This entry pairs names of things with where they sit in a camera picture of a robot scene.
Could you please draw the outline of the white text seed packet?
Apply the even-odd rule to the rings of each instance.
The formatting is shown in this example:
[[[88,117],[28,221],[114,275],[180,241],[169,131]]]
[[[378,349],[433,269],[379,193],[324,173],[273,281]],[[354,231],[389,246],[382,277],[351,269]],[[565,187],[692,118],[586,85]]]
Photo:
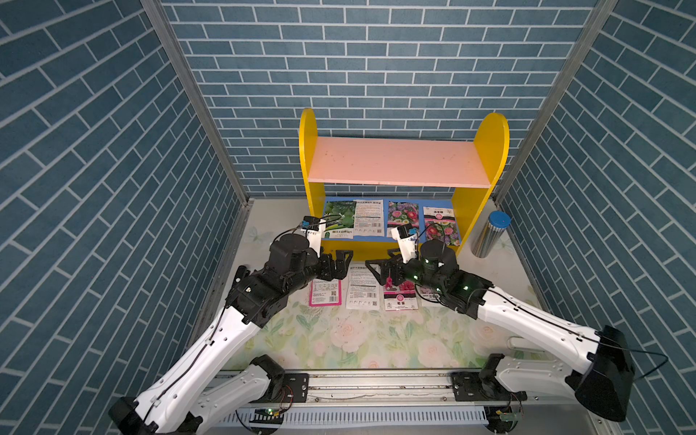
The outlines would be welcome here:
[[[346,308],[377,311],[380,308],[381,287],[366,266],[351,266],[348,273]]]

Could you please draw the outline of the pink bordered seed packet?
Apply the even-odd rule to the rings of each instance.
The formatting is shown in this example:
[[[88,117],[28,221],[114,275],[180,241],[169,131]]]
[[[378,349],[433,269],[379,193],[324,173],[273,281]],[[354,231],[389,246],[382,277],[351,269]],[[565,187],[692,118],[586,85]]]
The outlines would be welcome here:
[[[342,281],[314,280],[310,285],[309,306],[340,306],[343,302]]]

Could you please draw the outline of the magenta hollyhock seed packet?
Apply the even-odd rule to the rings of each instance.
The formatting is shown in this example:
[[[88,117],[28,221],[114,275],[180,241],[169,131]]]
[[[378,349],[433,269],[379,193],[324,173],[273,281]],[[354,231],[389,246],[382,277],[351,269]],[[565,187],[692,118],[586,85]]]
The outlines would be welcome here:
[[[415,284],[404,281],[396,285],[389,277],[384,285],[384,309],[386,311],[417,310],[419,308],[418,295]]]

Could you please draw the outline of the mixed flower seed packet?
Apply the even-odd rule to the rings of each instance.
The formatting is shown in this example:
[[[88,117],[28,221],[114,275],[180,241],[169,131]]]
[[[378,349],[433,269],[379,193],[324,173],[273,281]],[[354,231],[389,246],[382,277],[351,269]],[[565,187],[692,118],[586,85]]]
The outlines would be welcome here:
[[[420,230],[420,205],[414,202],[389,201],[387,207],[386,237],[393,240],[392,229],[410,225],[409,235],[418,235]]]

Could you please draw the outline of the red zinnia seed packet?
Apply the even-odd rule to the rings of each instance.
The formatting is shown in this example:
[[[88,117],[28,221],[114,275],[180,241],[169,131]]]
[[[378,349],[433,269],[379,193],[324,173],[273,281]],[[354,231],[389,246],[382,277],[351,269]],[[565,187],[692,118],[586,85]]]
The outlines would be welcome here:
[[[460,230],[452,208],[425,207],[423,213],[426,241],[437,239],[451,247],[460,246]]]

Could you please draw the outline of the purple flower seed packet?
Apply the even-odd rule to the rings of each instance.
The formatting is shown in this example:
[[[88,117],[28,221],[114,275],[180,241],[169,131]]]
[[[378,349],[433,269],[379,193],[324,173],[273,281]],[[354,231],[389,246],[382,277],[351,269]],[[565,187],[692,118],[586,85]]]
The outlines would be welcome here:
[[[435,291],[427,287],[416,286],[416,293],[425,302],[440,304],[440,296]]]

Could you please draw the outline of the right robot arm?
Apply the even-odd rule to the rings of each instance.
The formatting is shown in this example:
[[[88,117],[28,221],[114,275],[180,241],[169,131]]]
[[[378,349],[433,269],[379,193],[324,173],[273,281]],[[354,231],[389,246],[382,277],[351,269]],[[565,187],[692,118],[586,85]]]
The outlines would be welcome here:
[[[365,263],[381,285],[409,281],[429,288],[450,310],[504,328],[554,356],[546,364],[490,357],[496,385],[511,393],[573,397],[599,417],[625,421],[635,366],[623,332],[612,326],[597,331],[573,324],[524,303],[461,269],[454,250],[439,240],[416,248],[414,241],[403,239],[388,254]]]

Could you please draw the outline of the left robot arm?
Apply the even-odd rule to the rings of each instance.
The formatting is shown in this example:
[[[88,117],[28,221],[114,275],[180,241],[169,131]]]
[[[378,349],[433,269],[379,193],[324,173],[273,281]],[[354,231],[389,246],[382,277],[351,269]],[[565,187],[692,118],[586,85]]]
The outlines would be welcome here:
[[[137,397],[123,397],[109,416],[123,434],[203,434],[239,407],[278,397],[284,369],[271,357],[216,388],[208,385],[237,350],[313,280],[347,276],[353,253],[324,253],[321,235],[285,234],[269,248],[263,268],[241,266],[215,320],[161,379]]]

